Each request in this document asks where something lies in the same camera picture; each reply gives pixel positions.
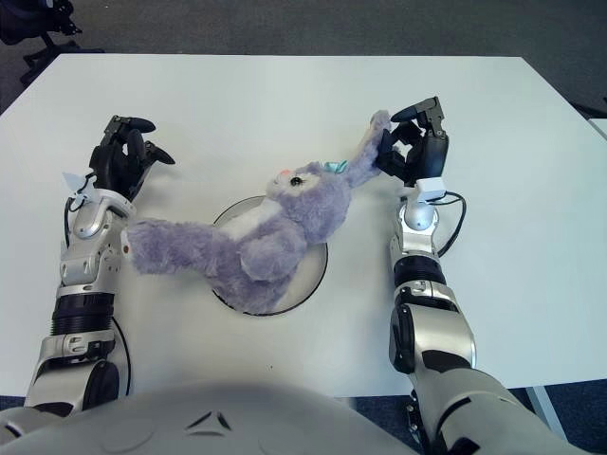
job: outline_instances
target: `gray carpet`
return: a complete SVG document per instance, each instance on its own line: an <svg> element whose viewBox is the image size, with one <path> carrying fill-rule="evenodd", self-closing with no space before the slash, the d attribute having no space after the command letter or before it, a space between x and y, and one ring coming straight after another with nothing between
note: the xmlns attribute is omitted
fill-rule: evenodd
<svg viewBox="0 0 607 455"><path fill-rule="evenodd" d="M83 47L126 53L523 56L566 98L607 109L601 100L607 95L604 0L73 2L72 18L84 30L76 39ZM22 91L21 56L41 47L40 40L0 44L0 112ZM406 75L387 76L407 82ZM548 391L572 443L607 452L607 382ZM410 443L398 400L360 399L359 411ZM0 409L21 402L0 397Z"/></svg>

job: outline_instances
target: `white plush belly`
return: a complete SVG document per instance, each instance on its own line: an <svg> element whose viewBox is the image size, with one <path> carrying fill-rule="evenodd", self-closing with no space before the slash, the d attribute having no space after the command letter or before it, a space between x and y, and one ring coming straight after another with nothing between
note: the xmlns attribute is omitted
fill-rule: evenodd
<svg viewBox="0 0 607 455"><path fill-rule="evenodd" d="M264 199L259 206L232 218L219 230L227 234L234 242L237 242L277 215L281 210L281 205L278 202Z"/></svg>

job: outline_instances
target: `office chair leg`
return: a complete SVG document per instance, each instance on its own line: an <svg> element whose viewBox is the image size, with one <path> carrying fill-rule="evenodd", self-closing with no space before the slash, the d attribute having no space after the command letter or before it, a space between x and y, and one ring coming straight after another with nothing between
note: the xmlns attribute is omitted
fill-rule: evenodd
<svg viewBox="0 0 607 455"><path fill-rule="evenodd" d="M33 54L24 55L23 60L26 61L26 64L28 64L30 68L33 68L34 65L36 65L36 60L44 57L47 53L48 48L45 47L44 49L39 50L38 52L34 52Z"/></svg>
<svg viewBox="0 0 607 455"><path fill-rule="evenodd" d="M26 74L19 78L19 81L21 81L24 87L29 86L32 82L36 80L38 76L40 76L40 73L42 73L53 60L54 59L49 58L49 56L38 60L36 64Z"/></svg>
<svg viewBox="0 0 607 455"><path fill-rule="evenodd" d="M105 51L103 49L72 49L67 52L62 52L64 54L104 54Z"/></svg>

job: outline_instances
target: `white table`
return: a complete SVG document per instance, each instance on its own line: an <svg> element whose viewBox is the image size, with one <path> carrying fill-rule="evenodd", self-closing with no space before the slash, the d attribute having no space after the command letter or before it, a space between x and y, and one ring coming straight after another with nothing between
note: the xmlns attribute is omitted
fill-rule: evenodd
<svg viewBox="0 0 607 455"><path fill-rule="evenodd" d="M58 281L61 171L84 173L110 116L139 116L176 159L156 166L140 216L211 222L310 160L352 155L369 117L438 95L445 179L469 201L443 260L479 367L507 387L607 376L607 143L519 58L61 56L0 118L0 392L23 395ZM406 393L388 360L388 242L397 183L358 189L316 293L255 318L194 273L122 270L116 314L136 391L287 381L336 395ZM440 244L458 208L443 210Z"/></svg>

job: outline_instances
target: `teal bow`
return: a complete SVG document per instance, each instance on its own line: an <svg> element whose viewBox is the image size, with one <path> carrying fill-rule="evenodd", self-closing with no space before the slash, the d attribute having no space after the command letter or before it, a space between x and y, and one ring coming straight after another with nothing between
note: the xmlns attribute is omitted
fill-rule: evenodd
<svg viewBox="0 0 607 455"><path fill-rule="evenodd" d="M337 161L324 163L324 169L330 173L343 173L347 166L348 161L345 159L341 163L338 163Z"/></svg>

